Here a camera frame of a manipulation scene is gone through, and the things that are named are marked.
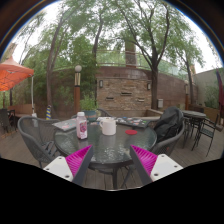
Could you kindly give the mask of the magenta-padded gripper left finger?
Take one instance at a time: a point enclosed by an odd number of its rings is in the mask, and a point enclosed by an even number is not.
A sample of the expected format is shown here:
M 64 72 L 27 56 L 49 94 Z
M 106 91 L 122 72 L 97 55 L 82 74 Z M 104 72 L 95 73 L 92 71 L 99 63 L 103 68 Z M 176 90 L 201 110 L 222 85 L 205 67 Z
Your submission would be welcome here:
M 89 145 L 67 157 L 58 156 L 44 170 L 81 186 L 93 156 L 93 146 Z

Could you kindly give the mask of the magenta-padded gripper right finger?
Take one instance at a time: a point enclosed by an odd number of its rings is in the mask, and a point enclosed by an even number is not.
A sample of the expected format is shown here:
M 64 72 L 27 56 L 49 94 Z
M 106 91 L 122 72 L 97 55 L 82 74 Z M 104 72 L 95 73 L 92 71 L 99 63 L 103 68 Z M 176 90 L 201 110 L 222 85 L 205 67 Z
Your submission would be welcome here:
M 182 169 L 182 166 L 166 154 L 155 155 L 135 145 L 130 146 L 130 155 L 143 185 L 166 177 Z

